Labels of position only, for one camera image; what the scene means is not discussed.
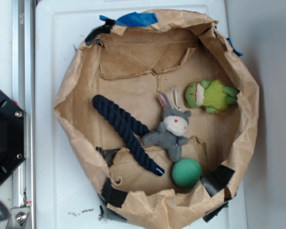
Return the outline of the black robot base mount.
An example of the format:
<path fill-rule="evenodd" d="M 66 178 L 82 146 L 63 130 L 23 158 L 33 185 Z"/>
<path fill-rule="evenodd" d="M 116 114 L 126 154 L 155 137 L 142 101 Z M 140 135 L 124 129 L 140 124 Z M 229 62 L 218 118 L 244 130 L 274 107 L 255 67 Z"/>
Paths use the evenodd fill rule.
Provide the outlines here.
<path fill-rule="evenodd" d="M 0 89 L 0 186 L 25 160 L 25 115 Z"/>

